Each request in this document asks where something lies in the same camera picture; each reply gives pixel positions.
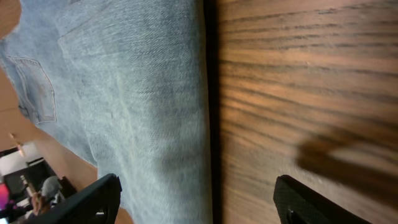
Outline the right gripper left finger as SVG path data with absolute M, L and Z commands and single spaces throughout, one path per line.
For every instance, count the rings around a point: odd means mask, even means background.
M 114 224 L 121 202 L 119 177 L 107 174 L 27 224 Z

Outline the light blue denim jeans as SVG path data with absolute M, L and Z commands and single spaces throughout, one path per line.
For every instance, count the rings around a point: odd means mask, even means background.
M 135 223 L 211 223 L 203 3 L 26 0 L 1 41 L 21 113 L 99 176 Z

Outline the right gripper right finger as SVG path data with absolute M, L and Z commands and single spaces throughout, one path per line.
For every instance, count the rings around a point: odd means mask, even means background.
M 276 179 L 273 200 L 281 224 L 370 224 L 289 175 Z

